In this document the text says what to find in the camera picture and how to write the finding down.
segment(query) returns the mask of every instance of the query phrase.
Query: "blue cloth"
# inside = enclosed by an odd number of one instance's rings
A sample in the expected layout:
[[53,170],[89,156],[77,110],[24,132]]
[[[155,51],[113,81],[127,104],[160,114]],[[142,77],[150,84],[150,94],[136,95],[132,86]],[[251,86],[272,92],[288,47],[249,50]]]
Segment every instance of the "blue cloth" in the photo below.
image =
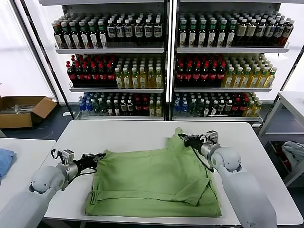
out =
[[0,148],[0,183],[1,183],[1,178],[9,170],[13,157],[14,157],[13,151]]

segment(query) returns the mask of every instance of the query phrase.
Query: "cardboard box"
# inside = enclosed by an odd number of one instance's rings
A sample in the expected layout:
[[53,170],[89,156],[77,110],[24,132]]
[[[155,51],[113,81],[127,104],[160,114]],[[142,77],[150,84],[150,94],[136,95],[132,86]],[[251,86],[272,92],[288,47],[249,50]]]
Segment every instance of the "cardboard box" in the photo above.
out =
[[45,119],[57,103],[45,96],[0,97],[0,110],[11,108],[14,105],[31,105],[35,108],[32,112],[24,114],[1,114],[0,112],[0,129],[32,127]]

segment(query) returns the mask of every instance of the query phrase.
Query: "bottle label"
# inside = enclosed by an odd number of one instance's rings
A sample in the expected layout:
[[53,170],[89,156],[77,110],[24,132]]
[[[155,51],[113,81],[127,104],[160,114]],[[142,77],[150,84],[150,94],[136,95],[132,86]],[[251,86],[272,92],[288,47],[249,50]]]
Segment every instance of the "bottle label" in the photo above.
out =
[[108,113],[109,113],[109,116],[113,115],[113,111],[111,108],[108,108]]
[[116,26],[116,34],[117,37],[122,38],[124,37],[124,30],[123,26]]
[[230,83],[232,81],[232,78],[231,77],[228,77],[227,80],[226,80],[226,83],[225,83],[225,88],[229,88],[230,87]]
[[217,78],[218,78],[219,80],[222,80],[222,79],[224,78],[224,76],[225,76],[224,74],[222,74],[222,75],[218,74],[218,75],[217,75]]
[[117,87],[119,89],[121,89],[123,87],[123,83],[122,83],[122,79],[121,78],[117,78],[116,79],[116,82],[117,82]]
[[95,34],[91,34],[90,37],[91,37],[93,48],[98,48],[98,42],[97,42],[96,35]]
[[118,109],[118,108],[115,109],[115,114],[116,114],[116,116],[120,116],[120,115],[119,115],[119,109]]
[[224,32],[221,32],[219,35],[218,35],[218,44],[217,44],[217,47],[221,48],[223,46],[223,43],[224,43],[224,38],[225,38],[225,33]]
[[84,43],[85,49],[89,49],[90,46],[89,46],[89,41],[88,41],[88,39],[86,37],[86,34],[82,34],[81,35],[81,39],[82,39],[82,41]]
[[107,30],[108,30],[109,38],[115,38],[116,37],[115,27],[107,27]]
[[252,79],[251,84],[249,85],[249,88],[254,88],[256,83],[257,83],[257,77]]
[[185,41],[186,41],[186,33],[182,32],[180,33],[180,47],[185,47]]
[[247,78],[247,77],[244,77],[244,78],[243,78],[243,80],[242,80],[242,82],[241,82],[241,86],[240,86],[240,88],[245,88],[245,87],[246,87],[247,82],[248,82],[248,78]]
[[133,36],[132,25],[124,27],[124,34],[125,34],[125,37],[132,37]]
[[286,26],[282,33],[282,37],[289,37],[290,33],[292,32],[293,29],[294,29],[294,27]]
[[135,36],[143,37],[143,26],[135,26]]
[[256,30],[256,26],[251,26],[251,25],[248,25],[247,29],[246,29],[246,36],[247,37],[253,37],[254,33],[255,33],[255,30]]
[[195,33],[192,32],[189,34],[189,47],[194,47],[194,41],[195,41]]
[[63,38],[64,38],[65,41],[66,41],[67,48],[68,48],[68,49],[72,49],[72,48],[73,48],[73,45],[72,45],[72,41],[71,41],[71,39],[70,39],[70,36],[69,36],[69,35],[63,35]]
[[161,77],[157,77],[156,78],[156,88],[160,89],[161,85],[162,85],[162,78]]
[[209,109],[205,109],[204,110],[204,117],[208,116],[208,113],[209,113]]
[[153,26],[145,25],[144,26],[144,35],[146,37],[152,37],[153,36]]
[[261,80],[258,82],[257,88],[263,88],[265,81],[265,77],[261,78]]
[[262,37],[264,36],[264,33],[265,33],[265,29],[266,29],[266,26],[257,26],[256,27],[256,37]]
[[214,32],[209,33],[207,47],[211,48],[213,46],[214,37],[215,37]]
[[193,79],[199,79],[200,78],[200,74],[193,74]]
[[162,26],[161,25],[154,25],[154,36],[155,37],[162,36]]
[[206,36],[206,33],[199,34],[199,44],[198,44],[199,48],[204,46],[205,36]]
[[284,30],[284,26],[276,26],[274,37],[281,37],[283,30]]
[[106,44],[106,37],[105,34],[99,34],[100,40],[101,40],[101,45],[103,48],[108,48],[108,45]]
[[238,84],[240,82],[241,78],[240,77],[237,77],[236,80],[234,81],[234,85],[233,85],[233,88],[238,88]]
[[61,37],[59,35],[55,35],[54,37],[55,37],[55,40],[56,40],[56,43],[57,43],[58,47],[60,49],[63,49],[64,47],[63,47],[63,43],[62,43]]
[[76,34],[73,34],[73,35],[72,35],[72,38],[73,38],[75,47],[76,47],[77,49],[80,49],[81,46],[80,46],[80,42],[79,42],[78,36],[77,36]]
[[139,80],[141,82],[141,89],[145,89],[146,88],[146,80],[144,78],[140,78]]
[[233,38],[234,38],[234,32],[230,32],[228,34],[228,39],[227,39],[227,44],[226,44],[227,48],[232,46]]
[[137,84],[137,78],[132,78],[132,81],[133,81],[133,88],[134,89],[138,89],[138,84]]
[[243,37],[245,35],[247,25],[238,25],[237,29],[237,36]]
[[124,87],[126,89],[129,89],[130,88],[129,79],[125,77],[123,81],[124,81]]
[[150,116],[154,116],[154,109],[149,109]]
[[108,79],[109,79],[109,80],[114,80],[114,79],[115,79],[115,75],[114,75],[114,74],[108,75]]

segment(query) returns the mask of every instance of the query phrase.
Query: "white shelf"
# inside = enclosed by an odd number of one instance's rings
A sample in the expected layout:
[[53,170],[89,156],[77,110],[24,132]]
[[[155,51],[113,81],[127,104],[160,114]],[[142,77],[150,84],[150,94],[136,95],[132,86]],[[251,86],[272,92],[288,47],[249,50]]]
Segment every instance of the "white shelf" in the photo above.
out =
[[163,2],[163,0],[39,0],[43,6],[154,2]]
[[258,89],[258,88],[237,88],[237,89],[225,89],[225,88],[174,88],[176,93],[261,93],[261,92],[270,92],[272,88],[267,89]]
[[163,89],[70,88],[71,92],[104,93],[162,93]]
[[180,2],[256,2],[256,3],[296,3],[304,4],[304,0],[180,0]]
[[173,116],[173,121],[221,121],[221,122],[261,122],[260,117],[233,117],[233,116]]
[[286,53],[289,43],[285,47],[178,47],[177,53]]

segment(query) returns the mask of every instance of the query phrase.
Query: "cable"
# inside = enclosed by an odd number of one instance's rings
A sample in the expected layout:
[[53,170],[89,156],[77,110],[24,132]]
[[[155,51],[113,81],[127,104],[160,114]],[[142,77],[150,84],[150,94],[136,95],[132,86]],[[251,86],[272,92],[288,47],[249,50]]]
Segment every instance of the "cable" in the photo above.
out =
[[212,167],[209,168],[209,167],[200,159],[200,157],[198,156],[198,154],[195,152],[194,148],[193,148],[193,147],[191,147],[191,148],[192,148],[193,152],[195,153],[196,157],[198,158],[198,160],[203,164],[203,166],[205,166],[206,169],[208,169],[210,172],[214,172],[214,168],[212,168]]

